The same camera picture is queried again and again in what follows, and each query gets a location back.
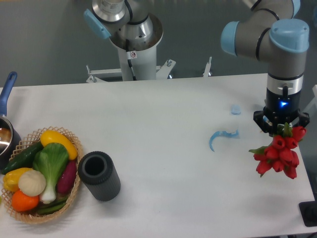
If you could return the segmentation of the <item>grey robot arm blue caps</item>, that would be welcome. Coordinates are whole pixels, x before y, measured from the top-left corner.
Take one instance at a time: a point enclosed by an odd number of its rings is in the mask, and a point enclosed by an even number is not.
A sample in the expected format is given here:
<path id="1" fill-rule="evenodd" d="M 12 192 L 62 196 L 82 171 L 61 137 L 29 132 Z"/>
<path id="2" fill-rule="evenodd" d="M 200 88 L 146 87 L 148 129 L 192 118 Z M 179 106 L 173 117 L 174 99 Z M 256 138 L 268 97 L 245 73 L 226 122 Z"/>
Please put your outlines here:
<path id="1" fill-rule="evenodd" d="M 259 0 L 246 22 L 229 22 L 221 48 L 228 54 L 268 63 L 265 106 L 254 112 L 261 130 L 276 135 L 284 124 L 306 126 L 310 117 L 299 109 L 309 47 L 309 27 L 296 19 L 298 0 Z M 90 29 L 117 48 L 125 81 L 154 80 L 167 74 L 157 70 L 157 45 L 162 24 L 142 0 L 95 0 L 84 12 Z"/>

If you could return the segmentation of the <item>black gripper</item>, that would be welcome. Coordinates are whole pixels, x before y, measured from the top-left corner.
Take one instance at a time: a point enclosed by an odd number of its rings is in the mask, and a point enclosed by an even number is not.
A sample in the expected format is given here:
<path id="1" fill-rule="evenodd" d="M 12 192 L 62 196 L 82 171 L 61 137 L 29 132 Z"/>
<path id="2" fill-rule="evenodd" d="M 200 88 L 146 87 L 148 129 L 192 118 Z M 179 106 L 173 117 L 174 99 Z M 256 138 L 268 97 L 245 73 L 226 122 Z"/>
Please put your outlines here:
<path id="1" fill-rule="evenodd" d="M 306 127 L 310 123 L 310 116 L 299 110 L 300 96 L 301 91 L 284 98 L 283 95 L 275 94 L 267 89 L 265 107 L 261 111 L 254 112 L 254 122 L 270 136 L 277 134 L 278 124 L 285 124 L 285 122 L 292 122 L 293 127 Z"/>

